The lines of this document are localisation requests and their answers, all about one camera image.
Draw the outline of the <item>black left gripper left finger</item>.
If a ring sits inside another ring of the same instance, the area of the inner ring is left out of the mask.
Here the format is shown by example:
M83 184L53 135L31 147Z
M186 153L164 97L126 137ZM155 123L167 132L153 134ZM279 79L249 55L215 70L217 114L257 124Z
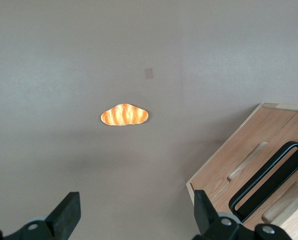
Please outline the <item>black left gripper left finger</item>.
M79 192L70 192L44 219L25 224L16 232L0 240L67 240L81 219Z

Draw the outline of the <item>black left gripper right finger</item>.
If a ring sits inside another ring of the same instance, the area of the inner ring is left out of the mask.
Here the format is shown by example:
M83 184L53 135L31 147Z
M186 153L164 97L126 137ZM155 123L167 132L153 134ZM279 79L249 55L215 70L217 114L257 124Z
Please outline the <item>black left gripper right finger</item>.
M194 191L194 218L200 234L195 240L290 240L279 226L258 224L254 230L246 228L231 213L217 212L204 190Z

